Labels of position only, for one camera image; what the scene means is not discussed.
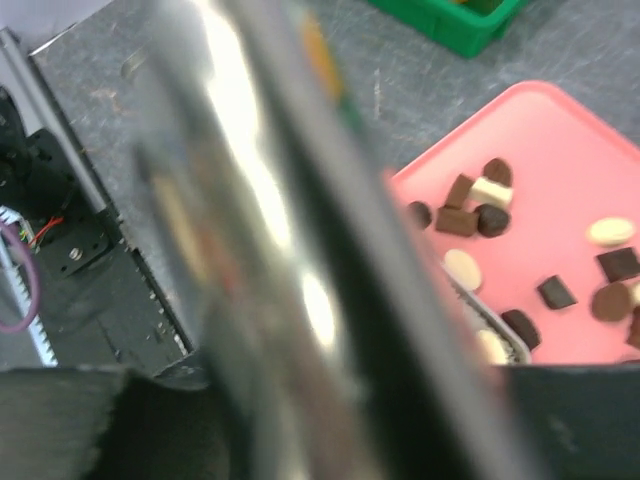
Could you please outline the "brown bar chocolate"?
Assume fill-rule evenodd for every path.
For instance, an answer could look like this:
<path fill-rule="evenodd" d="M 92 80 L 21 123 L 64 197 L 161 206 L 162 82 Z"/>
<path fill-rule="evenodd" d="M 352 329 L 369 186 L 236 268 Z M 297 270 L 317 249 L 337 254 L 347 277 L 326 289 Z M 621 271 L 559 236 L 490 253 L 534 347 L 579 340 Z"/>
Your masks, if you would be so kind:
<path fill-rule="evenodd" d="M 461 210 L 469 196 L 474 180 L 467 175 L 459 174 L 453 182 L 444 206 L 450 209 Z"/>

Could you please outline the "white oval chocolate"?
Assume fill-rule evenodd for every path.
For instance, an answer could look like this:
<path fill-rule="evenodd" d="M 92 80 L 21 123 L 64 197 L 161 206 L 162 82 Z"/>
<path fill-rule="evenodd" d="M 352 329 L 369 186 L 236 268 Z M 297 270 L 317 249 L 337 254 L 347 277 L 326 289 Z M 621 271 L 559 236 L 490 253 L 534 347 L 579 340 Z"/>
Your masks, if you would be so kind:
<path fill-rule="evenodd" d="M 450 249 L 445 253 L 443 262 L 451 276 L 466 290 L 476 291 L 482 286 L 480 266 L 466 251 Z"/>

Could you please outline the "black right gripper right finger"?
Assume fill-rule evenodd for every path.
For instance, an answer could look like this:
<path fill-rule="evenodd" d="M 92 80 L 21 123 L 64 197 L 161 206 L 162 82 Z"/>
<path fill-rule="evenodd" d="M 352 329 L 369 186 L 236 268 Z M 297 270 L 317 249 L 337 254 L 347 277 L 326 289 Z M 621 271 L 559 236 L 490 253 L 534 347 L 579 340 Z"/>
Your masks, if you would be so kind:
<path fill-rule="evenodd" d="M 527 431 L 558 479 L 639 477 L 639 365 L 505 367 Z"/>

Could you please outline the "green plastic bin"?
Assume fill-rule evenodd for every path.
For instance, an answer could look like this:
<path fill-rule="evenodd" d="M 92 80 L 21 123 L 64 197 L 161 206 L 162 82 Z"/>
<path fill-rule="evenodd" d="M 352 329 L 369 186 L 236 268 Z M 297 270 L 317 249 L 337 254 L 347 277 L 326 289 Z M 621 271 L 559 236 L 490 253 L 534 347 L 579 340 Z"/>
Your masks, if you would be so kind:
<path fill-rule="evenodd" d="M 371 0 L 369 4 L 459 56 L 473 58 L 505 34 L 528 1 Z"/>

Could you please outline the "dark fluted round chocolate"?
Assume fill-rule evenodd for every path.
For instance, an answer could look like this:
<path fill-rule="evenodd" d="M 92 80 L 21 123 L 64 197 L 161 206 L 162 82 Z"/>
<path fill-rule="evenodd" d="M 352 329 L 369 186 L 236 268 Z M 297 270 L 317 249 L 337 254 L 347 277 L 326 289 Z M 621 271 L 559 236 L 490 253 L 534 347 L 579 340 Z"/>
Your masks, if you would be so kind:
<path fill-rule="evenodd" d="M 474 212 L 478 216 L 477 232 L 487 238 L 502 235 L 511 222 L 510 213 L 495 205 L 481 204 Z"/>

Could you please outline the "dark square chocolate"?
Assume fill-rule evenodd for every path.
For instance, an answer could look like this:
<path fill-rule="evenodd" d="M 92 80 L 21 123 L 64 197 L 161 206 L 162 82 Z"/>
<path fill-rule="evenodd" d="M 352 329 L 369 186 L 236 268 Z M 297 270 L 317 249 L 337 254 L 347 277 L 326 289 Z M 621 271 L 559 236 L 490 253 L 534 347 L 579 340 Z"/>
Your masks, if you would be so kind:
<path fill-rule="evenodd" d="M 558 275 L 545 279 L 536 290 L 550 310 L 561 310 L 577 303 L 577 300 Z"/>

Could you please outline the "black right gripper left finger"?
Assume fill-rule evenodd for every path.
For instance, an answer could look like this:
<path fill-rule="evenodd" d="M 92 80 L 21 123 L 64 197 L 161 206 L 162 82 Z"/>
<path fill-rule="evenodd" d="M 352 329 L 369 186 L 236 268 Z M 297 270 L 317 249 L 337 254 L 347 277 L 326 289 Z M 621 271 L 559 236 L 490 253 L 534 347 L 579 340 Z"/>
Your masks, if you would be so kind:
<path fill-rule="evenodd" d="M 129 381 L 113 368 L 3 370 L 1 477 L 84 478 Z"/>

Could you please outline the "pink tray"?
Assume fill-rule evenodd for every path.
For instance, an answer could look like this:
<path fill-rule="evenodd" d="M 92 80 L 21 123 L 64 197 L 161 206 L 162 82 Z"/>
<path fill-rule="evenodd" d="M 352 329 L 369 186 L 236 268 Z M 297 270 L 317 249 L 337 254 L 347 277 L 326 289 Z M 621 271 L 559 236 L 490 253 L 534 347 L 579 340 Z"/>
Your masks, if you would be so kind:
<path fill-rule="evenodd" d="M 511 222 L 495 238 L 463 238 L 433 228 L 426 238 L 438 254 L 469 253 L 483 274 L 479 298 L 494 312 L 523 311 L 537 328 L 537 364 L 612 364 L 635 360 L 628 340 L 632 317 L 596 319 L 594 294 L 605 267 L 639 257 L 639 240 L 604 247 L 590 228 L 607 218 L 639 220 L 639 151 L 558 87 L 516 84 L 394 175 L 403 203 L 441 207 L 459 174 L 478 179 L 492 159 L 513 173 Z M 577 303 L 550 310 L 536 287 L 558 275 Z"/>

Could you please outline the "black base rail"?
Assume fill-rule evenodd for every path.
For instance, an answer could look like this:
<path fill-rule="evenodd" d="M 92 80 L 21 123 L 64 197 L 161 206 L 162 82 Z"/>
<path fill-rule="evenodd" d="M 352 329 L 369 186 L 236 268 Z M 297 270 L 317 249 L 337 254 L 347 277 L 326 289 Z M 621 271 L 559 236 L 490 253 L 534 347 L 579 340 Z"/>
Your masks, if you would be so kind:
<path fill-rule="evenodd" d="M 92 203 L 77 154 L 25 128 L 1 94 L 1 364 L 122 363 L 156 375 L 190 343 L 113 211 Z"/>

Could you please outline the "brown block chocolate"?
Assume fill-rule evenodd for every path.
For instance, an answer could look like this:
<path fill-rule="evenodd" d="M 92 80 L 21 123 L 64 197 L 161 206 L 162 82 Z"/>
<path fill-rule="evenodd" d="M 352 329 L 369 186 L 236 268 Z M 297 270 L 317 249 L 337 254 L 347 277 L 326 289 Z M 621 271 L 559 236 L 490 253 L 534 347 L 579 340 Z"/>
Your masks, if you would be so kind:
<path fill-rule="evenodd" d="M 435 230 L 459 237 L 471 237 L 476 234 L 478 214 L 460 209 L 441 207 L 437 211 Z"/>

